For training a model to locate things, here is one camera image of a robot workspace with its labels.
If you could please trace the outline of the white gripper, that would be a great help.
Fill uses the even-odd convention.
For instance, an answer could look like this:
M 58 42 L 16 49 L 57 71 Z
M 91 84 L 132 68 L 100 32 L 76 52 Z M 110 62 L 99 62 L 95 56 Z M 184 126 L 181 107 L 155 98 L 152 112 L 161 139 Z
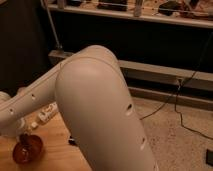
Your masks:
M 24 118 L 21 118 L 15 122 L 13 122 L 11 125 L 0 129 L 0 134 L 5 137 L 17 137 L 20 134 L 24 133 L 26 131 L 26 121 Z M 22 145 L 26 145 L 26 134 L 22 134 L 19 136 L 20 143 Z M 28 135 L 28 143 L 32 143 L 32 135 Z

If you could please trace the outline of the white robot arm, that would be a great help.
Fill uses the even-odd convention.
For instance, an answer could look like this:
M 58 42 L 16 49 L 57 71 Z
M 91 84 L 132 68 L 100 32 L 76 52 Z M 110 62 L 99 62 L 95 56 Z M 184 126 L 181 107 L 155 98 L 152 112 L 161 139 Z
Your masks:
M 116 56 L 92 45 L 0 104 L 0 130 L 56 103 L 93 171 L 159 171 Z

